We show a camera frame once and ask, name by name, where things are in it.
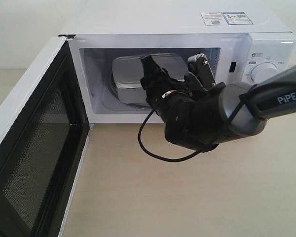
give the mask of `robotic arm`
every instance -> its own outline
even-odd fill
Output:
[[[270,118],[296,112],[296,66],[260,84],[216,84],[204,54],[190,57],[184,81],[172,79],[151,55],[141,58],[141,85],[152,108],[138,134],[150,156],[179,162],[213,150],[219,143],[261,133]],[[156,112],[165,123],[167,141],[194,150],[180,159],[149,152],[141,142],[142,129]]]

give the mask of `microwave door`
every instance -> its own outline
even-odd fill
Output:
[[[58,236],[88,131],[69,44],[51,38],[0,106],[0,237]]]

